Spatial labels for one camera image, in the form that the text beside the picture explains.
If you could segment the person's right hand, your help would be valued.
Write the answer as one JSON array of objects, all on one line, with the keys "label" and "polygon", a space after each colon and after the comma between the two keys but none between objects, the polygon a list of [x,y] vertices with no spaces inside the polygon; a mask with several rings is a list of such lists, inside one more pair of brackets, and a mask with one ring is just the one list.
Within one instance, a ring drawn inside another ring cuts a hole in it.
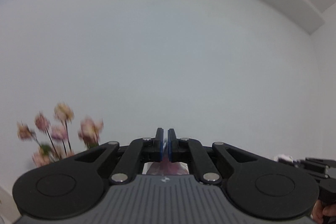
[{"label": "person's right hand", "polygon": [[323,217],[335,218],[336,214],[336,204],[324,205],[320,200],[318,200],[311,213],[313,221],[316,223],[323,223]]}]

